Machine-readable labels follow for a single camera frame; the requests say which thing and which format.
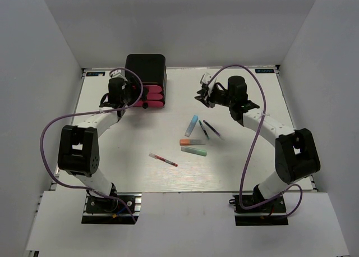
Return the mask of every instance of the white table surface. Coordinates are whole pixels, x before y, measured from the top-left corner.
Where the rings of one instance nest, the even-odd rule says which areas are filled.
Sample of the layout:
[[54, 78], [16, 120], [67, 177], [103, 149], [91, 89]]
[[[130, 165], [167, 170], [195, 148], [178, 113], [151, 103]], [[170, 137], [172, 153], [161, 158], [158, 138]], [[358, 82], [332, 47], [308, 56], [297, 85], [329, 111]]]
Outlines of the white table surface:
[[[205, 72], [214, 74], [216, 71], [206, 68], [167, 69], [165, 107], [129, 109], [119, 123], [100, 137], [99, 168], [116, 185], [117, 191], [238, 191], [254, 132], [235, 122], [228, 108], [219, 105], [213, 109], [206, 108], [194, 99], [200, 89], [202, 75]], [[249, 99], [262, 107], [259, 89], [245, 70], [224, 70], [218, 81], [227, 87], [227, 78], [232, 75], [241, 75], [246, 79]], [[291, 126], [276, 75], [256, 76], [267, 98], [267, 113]], [[98, 109], [101, 97], [108, 92], [108, 79], [108, 71], [105, 76], [85, 77], [76, 112]], [[206, 157], [180, 151], [179, 140], [186, 138], [184, 134], [194, 114], [200, 120], [207, 120], [225, 137], [225, 141], [222, 141], [207, 128], [210, 141], [199, 146], [207, 150]], [[74, 124], [85, 118], [76, 117]], [[198, 123], [190, 138], [205, 138]], [[178, 167], [149, 157], [149, 152], [178, 163]], [[252, 155], [244, 189], [252, 190], [273, 171], [274, 148], [260, 137]], [[61, 172], [60, 180], [81, 185], [80, 181], [66, 172]], [[299, 184], [305, 190], [312, 190], [308, 178]]]
[[[287, 226], [236, 227], [230, 193], [144, 193], [135, 225], [81, 224], [86, 192], [44, 193], [27, 250], [39, 257], [328, 257], [348, 250], [329, 197], [304, 193]], [[298, 193], [284, 195], [293, 209]]]

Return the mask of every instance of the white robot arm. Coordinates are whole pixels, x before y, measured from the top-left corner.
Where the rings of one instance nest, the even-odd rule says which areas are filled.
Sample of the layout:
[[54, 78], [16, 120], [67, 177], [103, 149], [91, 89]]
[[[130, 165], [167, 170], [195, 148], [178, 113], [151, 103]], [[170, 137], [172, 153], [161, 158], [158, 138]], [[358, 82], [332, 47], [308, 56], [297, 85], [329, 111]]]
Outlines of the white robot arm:
[[319, 171], [319, 158], [308, 129], [295, 130], [262, 114], [259, 106], [248, 100], [243, 77], [231, 76], [227, 89], [218, 82], [208, 84], [209, 79], [209, 74], [202, 77], [202, 89], [195, 97], [205, 106], [213, 108], [219, 104], [228, 107], [235, 121], [254, 131], [265, 116], [260, 135], [275, 147], [275, 172], [255, 186], [253, 196], [256, 203], [276, 196], [290, 184]]
[[77, 126], [66, 125], [62, 129], [58, 166], [59, 169], [78, 178], [85, 186], [104, 195], [114, 195], [116, 187], [98, 169], [98, 138], [125, 113], [124, 109], [109, 113], [106, 110], [122, 108], [133, 103], [138, 97], [138, 91], [134, 84], [117, 72], [109, 80], [108, 91], [100, 101], [100, 108], [104, 113], [93, 115]]

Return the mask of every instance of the purple cable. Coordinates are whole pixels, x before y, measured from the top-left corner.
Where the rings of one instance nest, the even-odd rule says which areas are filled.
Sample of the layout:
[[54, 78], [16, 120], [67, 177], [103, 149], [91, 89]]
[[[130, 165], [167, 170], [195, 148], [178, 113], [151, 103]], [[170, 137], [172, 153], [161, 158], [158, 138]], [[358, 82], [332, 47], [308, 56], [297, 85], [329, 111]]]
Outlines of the purple cable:
[[[259, 83], [259, 80], [257, 79], [257, 77], [252, 73], [251, 70], [249, 70], [246, 66], [243, 66], [243, 65], [227, 65], [227, 66], [223, 66], [221, 69], [219, 69], [215, 74], [214, 76], [209, 80], [209, 82], [207, 83], [207, 85], [209, 85], [217, 76], [219, 73], [221, 73], [224, 69], [227, 69], [227, 68], [230, 68], [230, 67], [240, 67], [240, 68], [243, 68], [244, 70], [246, 70], [253, 78], [254, 80], [256, 81], [258, 87], [259, 87], [259, 90], [261, 92], [261, 95], [262, 95], [262, 98], [263, 98], [263, 114], [265, 114], [266, 112], [266, 109], [267, 109], [267, 102], [266, 102], [266, 99], [265, 99], [265, 95], [264, 95], [264, 91], [263, 91], [263, 88], [262, 86], [260, 85]], [[251, 156], [252, 156], [252, 153], [253, 153], [253, 150], [254, 150], [254, 146], [257, 142], [257, 139], [258, 139], [258, 136], [259, 136], [259, 133], [260, 133], [260, 130], [262, 128], [262, 125], [263, 125], [263, 122], [264, 122], [264, 119], [265, 119], [265, 116], [262, 116], [261, 117], [261, 120], [258, 124], [258, 128], [257, 128], [257, 131], [256, 131], [256, 134], [254, 136], [254, 139], [253, 139], [253, 142], [252, 142], [252, 145], [251, 145], [251, 148], [248, 152], [248, 156], [247, 156], [247, 160], [246, 160], [246, 163], [245, 163], [245, 166], [243, 168], [243, 172], [242, 172], [242, 177], [241, 177], [241, 184], [240, 184], [240, 194], [239, 194], [239, 200], [240, 200], [240, 206], [242, 209], [244, 210], [249, 210], [249, 209], [253, 209], [253, 208], [257, 208], [261, 205], [264, 205], [266, 203], [269, 203], [270, 201], [280, 197], [281, 195], [283, 195], [284, 192], [286, 192], [287, 190], [289, 190], [292, 186], [297, 186], [300, 190], [300, 199], [299, 199], [299, 202], [297, 204], [297, 206], [290, 212], [286, 215], [289, 216], [289, 215], [292, 215], [296, 210], [297, 208], [299, 207], [301, 201], [302, 201], [302, 196], [303, 196], [303, 190], [302, 188], [298, 185], [298, 184], [291, 184], [288, 188], [285, 189], [284, 192], [280, 192], [276, 195], [274, 195], [272, 198], [269, 198], [269, 199], [266, 199], [265, 201], [263, 202], [260, 202], [258, 204], [255, 204], [255, 205], [250, 205], [250, 206], [244, 206], [243, 205], [243, 186], [244, 186], [244, 183], [245, 183], [245, 176], [246, 176], [246, 172], [247, 172], [247, 169], [248, 169], [248, 165], [249, 165], [249, 161], [251, 159]]]
[[75, 113], [75, 114], [67, 114], [67, 115], [62, 115], [62, 116], [59, 116], [57, 118], [54, 118], [52, 121], [50, 121], [44, 128], [44, 130], [42, 131], [41, 133], [41, 137], [40, 137], [40, 153], [41, 153], [41, 158], [44, 162], [44, 165], [45, 165], [45, 168], [46, 168], [46, 171], [48, 172], [48, 174], [50, 175], [50, 177], [52, 178], [53, 181], [55, 181], [56, 183], [58, 183], [59, 185], [63, 186], [63, 187], [66, 187], [66, 188], [70, 188], [70, 189], [83, 189], [83, 190], [89, 190], [89, 191], [92, 191], [94, 193], [96, 193], [97, 195], [103, 197], [103, 198], [108, 198], [108, 199], [113, 199], [113, 200], [116, 200], [116, 201], [119, 201], [121, 204], [123, 204], [125, 206], [125, 208], [127, 209], [127, 211], [129, 212], [129, 214], [131, 215], [132, 219], [134, 220], [134, 222], [136, 223], [136, 219], [134, 217], [134, 215], [132, 214], [131, 210], [129, 209], [129, 207], [127, 206], [127, 204], [121, 200], [120, 198], [118, 197], [113, 197], [113, 196], [108, 196], [108, 195], [104, 195], [100, 192], [97, 192], [95, 191], [94, 189], [90, 188], [90, 187], [85, 187], [85, 186], [72, 186], [72, 185], [68, 185], [68, 184], [65, 184], [63, 182], [61, 182], [60, 180], [58, 180], [54, 174], [51, 172], [50, 170], [50, 166], [48, 164], [48, 162], [46, 161], [46, 157], [45, 157], [45, 151], [44, 151], [44, 137], [45, 137], [45, 133], [47, 131], [47, 129], [49, 129], [49, 127], [54, 124], [55, 122], [59, 121], [59, 120], [62, 120], [63, 118], [69, 118], [69, 117], [77, 117], [77, 116], [84, 116], [84, 115], [93, 115], [93, 114], [100, 114], [100, 113], [111, 113], [111, 112], [115, 112], [115, 111], [121, 111], [121, 110], [124, 110], [124, 109], [128, 109], [130, 107], [133, 107], [142, 97], [142, 93], [144, 91], [144, 86], [142, 84], [142, 81], [141, 79], [139, 78], [139, 76], [137, 76], [134, 72], [132, 72], [131, 70], [129, 69], [126, 69], [126, 68], [123, 68], [123, 67], [119, 67], [119, 68], [115, 68], [113, 69], [110, 73], [112, 73], [113, 71], [115, 70], [125, 70], [125, 71], [128, 71], [130, 72], [131, 74], [133, 74], [140, 82], [140, 85], [141, 85], [141, 92], [140, 92], [140, 95], [139, 97], [136, 99], [136, 101], [127, 106], [127, 107], [122, 107], [122, 108], [116, 108], [116, 109], [109, 109], [109, 110], [105, 110], [105, 111], [91, 111], [91, 112], [84, 112], [84, 113]]

